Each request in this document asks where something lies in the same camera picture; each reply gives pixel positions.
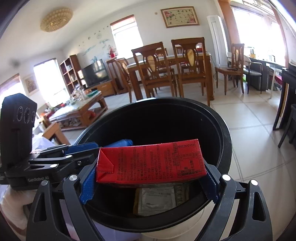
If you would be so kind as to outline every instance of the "red carton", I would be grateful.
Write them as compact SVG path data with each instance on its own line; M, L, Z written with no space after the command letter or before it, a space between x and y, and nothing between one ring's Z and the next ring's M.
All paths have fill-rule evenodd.
M206 175L198 140L101 148L98 183L142 186L186 182Z

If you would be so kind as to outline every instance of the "black stool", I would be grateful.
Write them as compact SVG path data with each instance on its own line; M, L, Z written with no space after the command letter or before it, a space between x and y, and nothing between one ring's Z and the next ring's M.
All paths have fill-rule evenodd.
M292 122L292 119L296 121L296 104L291 105L291 114L289 116L289 120L288 120L288 123L286 125L283 136L281 137L281 140L279 141L278 148L281 147L281 145L283 144L283 141L285 140L285 137L286 137L286 135L288 133L289 127L290 127L291 122ZM295 134L296 134L296 129L294 130L293 135L292 135L291 139L289 140L289 143L293 142Z

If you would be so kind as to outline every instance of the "black trash can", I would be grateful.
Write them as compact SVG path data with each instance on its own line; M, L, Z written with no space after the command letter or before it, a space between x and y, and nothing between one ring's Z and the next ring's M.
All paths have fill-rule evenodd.
M232 144L223 119L210 107L182 98L151 98L118 108L89 126L76 144L105 146L121 139L149 145L198 139L207 163L228 173ZM190 183L189 200L169 211L139 217L133 214L135 188L96 184L86 209L92 219L127 232L152 232L177 225L202 210L210 201L199 181Z

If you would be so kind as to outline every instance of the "ceiling light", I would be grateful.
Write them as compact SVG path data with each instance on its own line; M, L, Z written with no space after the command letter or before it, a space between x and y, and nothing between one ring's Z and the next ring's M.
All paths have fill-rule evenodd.
M45 32L56 31L64 27L72 18L73 12L70 8L63 7L58 10L51 11L41 21L40 28Z

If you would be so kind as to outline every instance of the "bookshelf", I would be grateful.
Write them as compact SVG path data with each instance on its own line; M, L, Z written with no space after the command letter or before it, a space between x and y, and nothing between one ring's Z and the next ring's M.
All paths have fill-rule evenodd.
M79 78L78 71L81 70L77 55L70 55L69 58L60 63L60 70L69 94L72 94L75 86L79 85L81 89L81 79Z

